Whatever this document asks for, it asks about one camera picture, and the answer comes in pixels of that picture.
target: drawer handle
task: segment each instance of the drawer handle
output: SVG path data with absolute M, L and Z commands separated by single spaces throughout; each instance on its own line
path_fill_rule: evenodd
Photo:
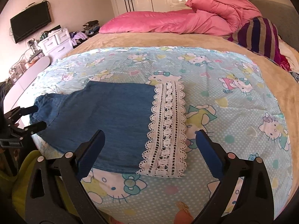
M 64 47 L 62 47 L 62 49 L 61 49 L 61 50 L 59 50 L 59 51 L 57 51 L 57 52 L 60 52 L 60 51 L 62 51 L 62 50 L 64 50 Z

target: pink wall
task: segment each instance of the pink wall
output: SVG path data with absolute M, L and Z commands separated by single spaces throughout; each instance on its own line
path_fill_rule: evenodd
M 9 36 L 10 19 L 32 2 L 42 0 L 9 0 L 0 14 L 0 81 L 8 77 L 8 70 L 15 64 L 20 56 L 29 47 L 23 40 L 15 44 Z M 48 0 L 51 3 L 50 14 L 52 23 L 39 31 L 35 38 L 38 39 L 42 31 L 57 25 L 67 27 L 69 31 L 82 29 L 82 25 L 90 20 L 98 20 L 103 25 L 114 17 L 111 0 Z

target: hello kitty print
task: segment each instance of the hello kitty print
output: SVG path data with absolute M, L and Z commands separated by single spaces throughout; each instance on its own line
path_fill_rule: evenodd
M 185 176 L 162 179 L 93 168 L 81 181 L 95 206 L 113 217 L 111 223 L 173 224 L 177 202 L 198 215 L 219 184 L 197 148 L 198 130 L 239 158 L 261 157 L 273 189 L 275 215 L 285 206 L 292 185 L 291 132 L 254 61 L 233 52 L 168 45 L 95 49 L 52 64 L 26 90 L 27 98 L 34 102 L 45 93 L 69 94 L 89 81 L 184 85 Z M 35 141 L 47 158 L 59 155 L 42 140 Z M 225 214 L 234 208 L 242 183 L 239 178 Z

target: beige blanket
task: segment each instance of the beige blanket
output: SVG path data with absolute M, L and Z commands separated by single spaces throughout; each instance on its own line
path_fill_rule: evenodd
M 299 85 L 294 78 L 263 56 L 256 55 L 221 37 L 200 34 L 158 34 L 158 33 L 123 33 L 98 34 L 72 50 L 67 56 L 82 53 L 96 48 L 107 47 L 149 47 L 149 46 L 189 46 L 233 51 L 249 57 L 261 69 L 262 77 L 271 92 L 277 98 L 286 122 L 291 139 L 293 159 L 293 185 L 290 199 L 299 186 Z

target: striped pillow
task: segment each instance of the striped pillow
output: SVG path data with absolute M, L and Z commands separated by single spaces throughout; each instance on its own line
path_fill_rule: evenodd
M 234 32 L 228 40 L 263 55 L 290 71 L 287 59 L 280 54 L 277 28 L 270 20 L 254 18 Z

